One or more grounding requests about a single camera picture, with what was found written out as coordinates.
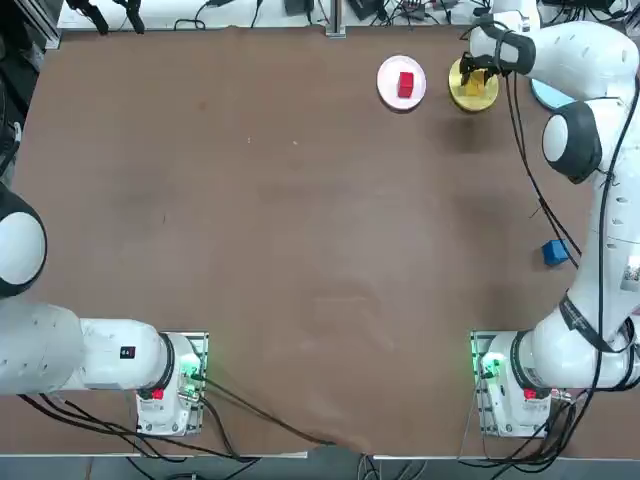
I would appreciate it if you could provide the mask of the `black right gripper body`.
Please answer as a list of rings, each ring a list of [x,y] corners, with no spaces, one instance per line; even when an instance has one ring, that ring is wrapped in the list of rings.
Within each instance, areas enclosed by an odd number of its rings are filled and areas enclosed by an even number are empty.
[[[473,56],[473,71],[481,70],[487,67],[496,67],[501,70],[499,63],[494,59],[492,55],[480,55],[480,56],[472,55],[472,56]]]

